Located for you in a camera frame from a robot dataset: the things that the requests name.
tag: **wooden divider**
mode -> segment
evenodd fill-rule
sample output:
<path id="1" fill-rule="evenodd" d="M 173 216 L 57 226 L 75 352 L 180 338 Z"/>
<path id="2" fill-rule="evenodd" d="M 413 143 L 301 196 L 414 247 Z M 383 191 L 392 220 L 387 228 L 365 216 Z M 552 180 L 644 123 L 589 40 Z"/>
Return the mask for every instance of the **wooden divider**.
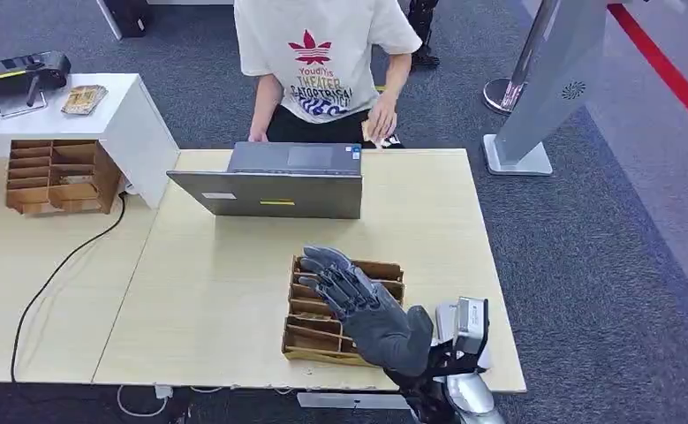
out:
<path id="1" fill-rule="evenodd" d="M 20 214 L 108 214 L 120 175 L 98 140 L 14 140 L 6 206 Z"/>
<path id="2" fill-rule="evenodd" d="M 372 280 L 381 283 L 399 305 L 404 302 L 404 271 L 393 263 L 354 261 Z M 289 360 L 318 360 L 337 364 L 370 366 L 354 341 L 344 334 L 341 322 L 315 290 L 299 283 L 301 276 L 314 276 L 294 257 L 289 287 L 289 314 L 284 324 L 282 352 Z"/>

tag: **laptop sticker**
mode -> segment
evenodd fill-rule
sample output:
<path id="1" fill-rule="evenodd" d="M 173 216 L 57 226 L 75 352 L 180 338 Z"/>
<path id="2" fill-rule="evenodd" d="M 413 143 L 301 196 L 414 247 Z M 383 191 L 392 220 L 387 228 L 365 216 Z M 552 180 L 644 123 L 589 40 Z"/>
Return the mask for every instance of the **laptop sticker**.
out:
<path id="1" fill-rule="evenodd" d="M 232 193 L 203 193 L 203 197 L 212 201 L 235 201 L 237 196 Z"/>
<path id="2" fill-rule="evenodd" d="M 265 206 L 294 206 L 292 199 L 261 199 L 261 205 Z"/>

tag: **black pants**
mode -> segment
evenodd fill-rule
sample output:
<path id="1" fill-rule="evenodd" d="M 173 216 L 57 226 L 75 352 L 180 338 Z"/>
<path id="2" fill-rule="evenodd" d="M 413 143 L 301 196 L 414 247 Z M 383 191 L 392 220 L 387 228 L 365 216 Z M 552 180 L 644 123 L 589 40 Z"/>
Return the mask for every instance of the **black pants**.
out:
<path id="1" fill-rule="evenodd" d="M 325 124 L 310 124 L 289 112 L 284 106 L 276 106 L 266 135 L 268 141 L 287 143 L 359 143 L 363 148 L 374 148 L 374 143 L 364 141 L 362 122 L 369 110 L 362 110 Z"/>

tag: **red logo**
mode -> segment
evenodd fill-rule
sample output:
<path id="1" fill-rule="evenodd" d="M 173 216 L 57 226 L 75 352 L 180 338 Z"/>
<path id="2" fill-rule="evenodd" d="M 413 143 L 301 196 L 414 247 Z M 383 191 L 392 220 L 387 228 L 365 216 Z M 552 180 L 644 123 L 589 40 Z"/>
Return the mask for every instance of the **red logo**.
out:
<path id="1" fill-rule="evenodd" d="M 330 61 L 330 57 L 328 57 L 330 42 L 317 44 L 313 36 L 310 35 L 307 30 L 305 30 L 305 36 L 302 38 L 302 42 L 305 43 L 304 46 L 300 46 L 296 42 L 289 43 L 289 47 L 297 52 L 298 57 L 296 60 L 305 62 L 305 64 L 325 64 Z"/>

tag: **white t-shirt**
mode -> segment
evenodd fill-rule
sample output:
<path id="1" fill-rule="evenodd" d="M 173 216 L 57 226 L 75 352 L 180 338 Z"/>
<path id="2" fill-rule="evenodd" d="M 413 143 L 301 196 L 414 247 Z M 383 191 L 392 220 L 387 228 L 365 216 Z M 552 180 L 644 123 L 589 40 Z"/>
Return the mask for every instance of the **white t-shirt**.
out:
<path id="1" fill-rule="evenodd" d="M 370 62 L 421 46 L 397 0 L 235 0 L 242 73 L 274 74 L 281 104 L 311 123 L 372 108 Z"/>

